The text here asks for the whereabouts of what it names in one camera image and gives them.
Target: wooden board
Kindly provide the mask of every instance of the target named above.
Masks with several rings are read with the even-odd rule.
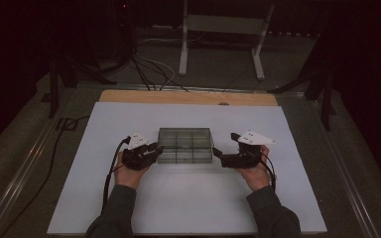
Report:
[[[138,103],[176,103],[245,106],[278,106],[271,94],[257,93],[217,93],[217,92],[176,92],[176,91],[136,91],[105,90],[101,93],[100,102],[138,102]]]

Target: sleeve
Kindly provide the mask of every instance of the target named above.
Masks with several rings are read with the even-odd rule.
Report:
[[[135,189],[125,185],[115,185],[103,213],[91,223],[85,237],[133,237],[131,217],[135,198]]]
[[[299,218],[281,205],[275,191],[266,186],[246,197],[262,238],[301,237]]]

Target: metal stand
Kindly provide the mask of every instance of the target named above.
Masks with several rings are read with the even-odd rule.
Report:
[[[53,118],[59,108],[59,76],[61,77],[63,85],[66,87],[76,87],[78,83],[75,73],[72,70],[73,67],[101,84],[116,84],[116,82],[107,80],[70,57],[51,54],[49,73],[51,78],[51,111],[49,118]]]
[[[341,60],[343,60],[341,40],[338,38],[335,27],[330,25],[317,40],[317,43],[303,66],[299,77],[279,88],[267,90],[267,92],[280,94],[310,80],[311,84],[305,92],[305,97],[307,100],[317,100],[323,92],[320,118],[323,126],[329,131],[333,74],[336,72],[337,66],[340,64]]]
[[[265,79],[262,63],[259,54],[267,35],[274,4],[269,6],[264,19],[231,18],[218,16],[202,16],[188,14],[188,0],[184,2],[184,30],[182,39],[182,54],[179,66],[179,75],[187,74],[188,67],[188,31],[220,32],[258,35],[258,45],[252,49],[252,58],[258,80]]]

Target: white board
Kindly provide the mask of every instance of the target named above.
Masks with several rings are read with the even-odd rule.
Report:
[[[269,145],[277,194],[303,233],[326,231],[318,203],[281,107],[97,102],[49,226],[49,234],[85,233],[100,214],[105,177],[121,140],[138,132],[156,142],[161,127],[210,128],[214,146],[237,153],[230,133],[258,132]],[[138,188],[132,217],[136,235],[257,233],[241,175],[212,164],[154,164]]]

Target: clear plastic container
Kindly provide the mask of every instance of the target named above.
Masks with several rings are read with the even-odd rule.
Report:
[[[210,164],[212,138],[209,128],[160,128],[159,164]]]

